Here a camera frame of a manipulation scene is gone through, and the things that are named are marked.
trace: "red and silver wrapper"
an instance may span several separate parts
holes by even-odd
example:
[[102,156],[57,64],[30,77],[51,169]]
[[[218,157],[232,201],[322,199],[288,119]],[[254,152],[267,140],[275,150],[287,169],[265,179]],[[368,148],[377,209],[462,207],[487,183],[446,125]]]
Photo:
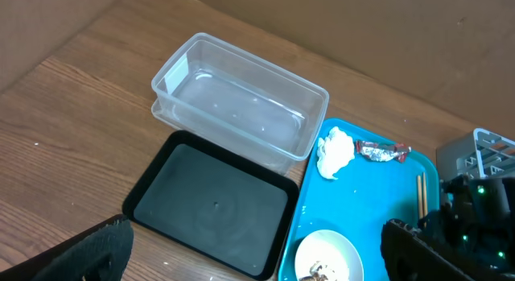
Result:
[[411,152],[411,147],[404,143],[389,145],[357,140],[356,152],[372,161],[385,162],[396,159],[403,163]]

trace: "white label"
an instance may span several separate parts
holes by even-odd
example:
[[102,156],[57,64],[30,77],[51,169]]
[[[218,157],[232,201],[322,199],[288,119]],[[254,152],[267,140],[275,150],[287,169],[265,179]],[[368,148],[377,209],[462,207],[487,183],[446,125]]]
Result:
[[189,73],[187,66],[187,56],[183,54],[177,62],[171,67],[171,69],[164,76],[164,83],[167,86],[167,92],[171,95],[175,89],[183,82],[184,78]]

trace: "black tray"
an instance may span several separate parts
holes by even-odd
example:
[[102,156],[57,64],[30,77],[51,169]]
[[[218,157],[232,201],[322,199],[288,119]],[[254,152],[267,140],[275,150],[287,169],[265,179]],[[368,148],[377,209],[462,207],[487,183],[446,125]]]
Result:
[[178,131],[122,210],[148,229],[265,280],[274,273],[298,198],[292,180]]

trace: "white bowl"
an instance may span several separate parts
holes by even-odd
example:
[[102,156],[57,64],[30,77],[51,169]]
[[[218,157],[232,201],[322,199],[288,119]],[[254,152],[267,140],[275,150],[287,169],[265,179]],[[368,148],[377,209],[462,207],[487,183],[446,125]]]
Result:
[[335,231],[322,229],[303,239],[295,255],[297,280],[310,276],[309,270],[317,262],[332,268],[338,281],[364,280],[363,263],[356,248],[346,237]]

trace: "brown wall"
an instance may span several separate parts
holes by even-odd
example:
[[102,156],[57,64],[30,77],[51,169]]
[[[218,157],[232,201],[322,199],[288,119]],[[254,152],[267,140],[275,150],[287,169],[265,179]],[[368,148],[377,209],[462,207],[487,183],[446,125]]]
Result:
[[114,0],[0,0],[0,92]]
[[515,0],[200,1],[515,138]]

